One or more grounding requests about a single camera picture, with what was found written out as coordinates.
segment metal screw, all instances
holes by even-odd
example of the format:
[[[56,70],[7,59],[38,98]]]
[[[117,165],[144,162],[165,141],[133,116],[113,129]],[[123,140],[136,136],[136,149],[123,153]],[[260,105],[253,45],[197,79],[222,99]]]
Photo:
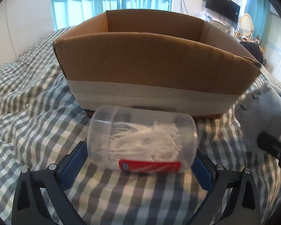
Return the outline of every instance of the metal screw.
[[[21,173],[27,173],[28,172],[28,168],[23,167]]]
[[[250,173],[251,173],[251,170],[246,167],[246,168],[244,169],[244,172],[247,173],[247,174],[250,174]]]
[[[218,170],[224,170],[224,166],[223,166],[222,164],[217,164],[217,165],[216,165],[216,168],[217,168]]]
[[[54,170],[56,167],[57,167],[56,164],[51,164],[51,165],[49,166],[49,169],[50,169],[50,170]]]

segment gray plaid fabric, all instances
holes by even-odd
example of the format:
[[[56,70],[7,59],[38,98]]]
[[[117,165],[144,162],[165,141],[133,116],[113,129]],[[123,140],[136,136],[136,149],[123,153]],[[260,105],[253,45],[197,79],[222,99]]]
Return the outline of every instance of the gray plaid fabric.
[[[45,169],[86,140],[88,117],[68,88],[52,49],[66,29],[30,46],[0,67],[0,217],[11,224],[17,178],[23,166]],[[270,80],[265,69],[247,93]],[[269,155],[246,150],[233,108],[220,119],[198,120],[199,149],[227,169],[249,167],[265,221],[281,199],[281,170]],[[227,190],[214,221],[227,203]],[[206,196],[190,170],[177,174],[128,174],[100,169],[88,159],[66,194],[87,224],[185,224]],[[60,223],[48,195],[45,202]]]

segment gray stuffed toy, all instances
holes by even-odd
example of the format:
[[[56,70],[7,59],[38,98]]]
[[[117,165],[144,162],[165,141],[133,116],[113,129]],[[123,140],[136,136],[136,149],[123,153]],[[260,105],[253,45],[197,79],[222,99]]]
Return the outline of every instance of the gray stuffed toy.
[[[235,117],[248,151],[263,153],[257,146],[261,132],[281,139],[281,90],[265,83],[235,106]]]

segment plastic jar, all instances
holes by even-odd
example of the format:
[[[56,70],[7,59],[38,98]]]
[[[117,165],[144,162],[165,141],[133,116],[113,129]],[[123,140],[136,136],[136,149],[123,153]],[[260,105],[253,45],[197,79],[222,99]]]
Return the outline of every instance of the plastic jar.
[[[101,106],[89,124],[87,150],[99,167],[177,172],[194,161],[197,128],[188,114]]]

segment television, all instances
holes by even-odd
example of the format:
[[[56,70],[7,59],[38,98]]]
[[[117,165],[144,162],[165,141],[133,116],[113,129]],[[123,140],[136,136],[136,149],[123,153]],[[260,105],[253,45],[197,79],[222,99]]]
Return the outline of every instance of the television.
[[[235,2],[231,0],[206,0],[205,7],[237,23],[240,6]]]

